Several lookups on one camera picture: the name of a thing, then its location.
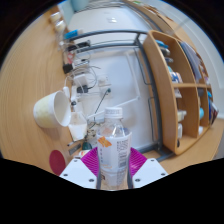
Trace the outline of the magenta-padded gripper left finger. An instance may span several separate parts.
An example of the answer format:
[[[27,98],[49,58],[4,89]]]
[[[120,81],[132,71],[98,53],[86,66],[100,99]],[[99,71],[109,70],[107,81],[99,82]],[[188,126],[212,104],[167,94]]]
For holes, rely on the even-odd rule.
[[[99,189],[100,166],[97,149],[91,149],[81,158],[73,158],[60,177],[84,188]]]

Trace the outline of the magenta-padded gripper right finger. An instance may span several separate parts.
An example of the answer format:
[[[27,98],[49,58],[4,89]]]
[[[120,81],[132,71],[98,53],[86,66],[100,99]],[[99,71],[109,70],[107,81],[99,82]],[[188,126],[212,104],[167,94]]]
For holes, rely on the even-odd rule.
[[[141,188],[167,175],[168,173],[155,158],[147,159],[136,149],[131,149],[127,174],[129,189]]]

